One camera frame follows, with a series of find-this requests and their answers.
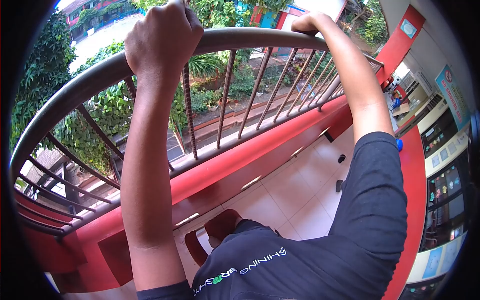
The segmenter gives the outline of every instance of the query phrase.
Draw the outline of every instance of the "right hand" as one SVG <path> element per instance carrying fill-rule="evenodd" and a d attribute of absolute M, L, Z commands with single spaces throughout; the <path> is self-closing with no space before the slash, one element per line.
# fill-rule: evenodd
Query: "right hand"
<path fill-rule="evenodd" d="M 186 0 L 170 0 L 152 7 L 127 34 L 125 57 L 139 80 L 178 80 L 204 32 L 187 5 Z"/>
<path fill-rule="evenodd" d="M 304 14 L 292 22 L 292 31 L 314 36 L 320 31 L 318 21 L 324 17 L 330 18 L 322 12 Z"/>

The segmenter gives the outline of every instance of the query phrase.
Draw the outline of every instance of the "road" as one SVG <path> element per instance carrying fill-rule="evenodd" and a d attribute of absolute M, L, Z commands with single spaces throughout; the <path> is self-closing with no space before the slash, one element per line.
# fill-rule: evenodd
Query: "road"
<path fill-rule="evenodd" d="M 133 25 L 143 18 L 144 16 L 139 13 L 128 16 L 103 27 L 91 36 L 78 42 L 75 45 L 75 54 L 78 57 L 70 64 L 70 72 L 77 70 L 88 58 L 93 57 L 100 48 L 110 45 L 113 40 L 117 42 L 123 41 L 127 33 L 133 28 Z"/>

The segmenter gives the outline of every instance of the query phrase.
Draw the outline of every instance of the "red plastic stool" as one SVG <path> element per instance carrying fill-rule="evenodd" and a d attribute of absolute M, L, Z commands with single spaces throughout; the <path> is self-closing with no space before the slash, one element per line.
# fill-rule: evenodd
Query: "red plastic stool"
<path fill-rule="evenodd" d="M 227 209 L 204 224 L 209 237 L 217 238 L 223 241 L 227 235 L 235 231 L 235 222 L 241 218 L 240 214 L 234 209 Z M 197 231 L 190 231 L 185 235 L 185 245 L 197 265 L 202 266 L 207 260 L 208 254 L 198 241 Z"/>

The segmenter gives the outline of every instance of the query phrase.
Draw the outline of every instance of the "forearm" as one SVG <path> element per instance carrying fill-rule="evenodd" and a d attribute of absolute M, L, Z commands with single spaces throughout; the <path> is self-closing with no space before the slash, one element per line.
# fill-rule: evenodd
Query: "forearm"
<path fill-rule="evenodd" d="M 367 59 L 329 16 L 319 13 L 313 18 L 338 70 L 354 120 L 355 142 L 373 131 L 393 135 L 386 101 Z"/>
<path fill-rule="evenodd" d="M 121 205 L 129 245 L 148 248 L 172 234 L 167 127 L 175 84 L 140 78 L 123 162 Z"/>

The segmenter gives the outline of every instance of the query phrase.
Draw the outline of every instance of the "metal railing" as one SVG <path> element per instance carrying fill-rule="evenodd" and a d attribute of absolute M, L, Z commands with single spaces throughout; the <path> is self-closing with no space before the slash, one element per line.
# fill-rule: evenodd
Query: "metal railing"
<path fill-rule="evenodd" d="M 255 84 L 253 86 L 252 94 L 247 103 L 246 111 L 240 129 L 238 131 L 238 134 L 236 134 L 236 138 L 232 138 L 231 136 L 229 136 L 227 139 L 222 139 L 225 107 L 228 100 L 228 92 L 233 72 L 233 64 L 236 51 L 240 48 L 256 47 L 266 47 L 267 50 L 260 65 L 260 69 L 255 80 Z M 252 104 L 255 99 L 256 92 L 260 86 L 262 76 L 272 55 L 274 47 L 287 47 L 292 48 L 292 50 L 287 60 L 287 63 L 278 79 L 278 82 L 276 83 L 276 86 L 270 96 L 270 99 L 265 104 L 264 111 L 261 114 L 258 123 L 250 126 L 247 130 L 244 130 L 244 126 L 247 122 L 249 112 L 252 109 Z M 292 60 L 297 54 L 298 49 L 312 49 L 312 51 L 306 59 L 302 69 L 300 70 L 300 73 L 298 74 L 293 86 L 290 88 L 287 96 L 278 108 L 275 116 L 266 118 L 267 114 L 270 111 L 270 107 L 278 93 L 280 85 L 287 74 L 288 68 L 292 64 Z M 230 58 L 228 60 L 225 83 L 223 88 L 223 97 L 221 99 L 221 113 L 218 122 L 216 143 L 214 143 L 215 145 L 211 147 L 204 147 L 202 151 L 198 151 L 197 149 L 193 130 L 188 63 L 183 68 L 182 83 L 192 153 L 188 155 L 187 159 L 183 159 L 179 163 L 175 162 L 175 166 L 168 162 L 170 178 L 176 177 L 225 151 L 228 151 L 229 149 L 232 149 L 233 147 L 272 129 L 273 127 L 276 127 L 280 124 L 287 122 L 288 120 L 304 114 L 307 111 L 310 111 L 314 108 L 321 109 L 322 105 L 324 105 L 325 103 L 343 95 L 343 88 L 332 59 L 329 60 L 326 67 L 321 72 L 321 75 L 318 76 L 318 78 L 315 78 L 315 72 L 318 70 L 320 64 L 324 61 L 328 52 L 328 48 L 323 39 L 307 36 L 300 33 L 265 28 L 207 29 L 205 30 L 204 35 L 194 52 L 194 55 L 223 50 L 230 50 Z M 306 83 L 304 84 L 302 89 L 298 92 L 295 99 L 291 101 L 289 108 L 287 110 L 284 110 L 286 105 L 289 103 L 291 95 L 294 94 L 294 91 L 297 88 L 297 84 L 307 72 L 309 65 L 314 57 L 314 54 L 317 51 L 322 52 L 319 61 L 316 63 L 310 74 L 307 76 Z M 381 62 L 373 58 L 370 58 L 368 56 L 366 56 L 366 58 L 370 62 L 370 65 L 372 66 L 374 72 L 377 72 L 383 66 Z M 110 148 L 112 152 L 115 153 L 120 159 L 123 159 L 123 153 L 115 146 L 115 144 L 107 137 L 107 135 L 102 132 L 101 128 L 96 124 L 95 120 L 89 115 L 88 111 L 83 106 L 83 103 L 89 100 L 91 97 L 97 95 L 101 91 L 105 90 L 106 88 L 117 84 L 122 80 L 124 80 L 127 85 L 131 99 L 135 101 L 136 88 L 133 84 L 132 76 L 133 73 L 126 62 L 125 53 L 117 53 L 110 58 L 107 58 L 104 61 L 92 66 L 91 68 L 68 82 L 54 96 L 52 96 L 52 98 L 41 108 L 41 110 L 27 126 L 12 156 L 12 173 L 16 174 L 19 178 L 27 182 L 29 186 L 33 187 L 34 190 L 42 193 L 43 197 L 53 200 L 54 202 L 59 204 L 73 205 L 78 209 L 84 210 L 82 214 L 77 215 L 66 213 L 50 205 L 46 205 L 39 201 L 36 201 L 30 196 L 20 191 L 16 191 L 17 195 L 24 198 L 28 202 L 71 219 L 71 221 L 68 222 L 59 220 L 37 212 L 34 209 L 28 208 L 20 202 L 17 202 L 20 218 L 27 226 L 34 228 L 35 230 L 45 232 L 47 234 L 64 236 L 87 224 L 88 222 L 98 218 L 99 216 L 106 214 L 107 212 L 115 209 L 120 205 L 120 193 L 118 193 L 118 195 L 113 197 L 112 199 L 105 199 L 91 192 L 88 192 L 82 188 L 79 188 L 75 184 L 68 182 L 64 178 L 56 175 L 48 168 L 36 162 L 33 158 L 31 158 L 30 154 L 33 152 L 37 144 L 41 142 L 44 137 L 46 137 L 55 145 L 55 147 L 59 151 L 61 151 L 71 161 L 82 167 L 85 171 L 89 172 L 90 174 L 97 177 L 106 184 L 109 184 L 113 188 L 120 189 L 120 184 L 118 182 L 106 178 L 105 176 L 93 170 L 86 163 L 82 162 L 73 153 L 71 153 L 67 149 L 67 147 L 62 145 L 62 143 L 60 143 L 50 131 L 67 114 L 77 109 L 85 117 L 86 121 L 90 124 L 90 126 L 92 126 L 98 136 L 103 140 L 105 145 Z M 315 80 L 313 86 L 306 95 L 303 95 L 307 85 L 313 80 Z M 79 192 L 88 197 L 97 199 L 101 201 L 101 203 L 95 205 L 94 208 L 84 206 L 73 201 L 72 199 L 68 199 L 65 196 L 49 191 L 45 187 L 39 186 L 35 182 L 32 182 L 31 180 L 20 174 L 20 169 L 27 160 L 31 161 L 34 167 L 43 172 L 45 176 L 51 177 L 53 178 L 53 180 L 64 184 L 66 188 L 69 188 L 74 192 Z M 57 224 L 57 226 L 28 217 L 24 213 L 22 213 L 23 210 L 26 210 L 37 217 L 48 220 L 50 223 L 53 222 Z"/>

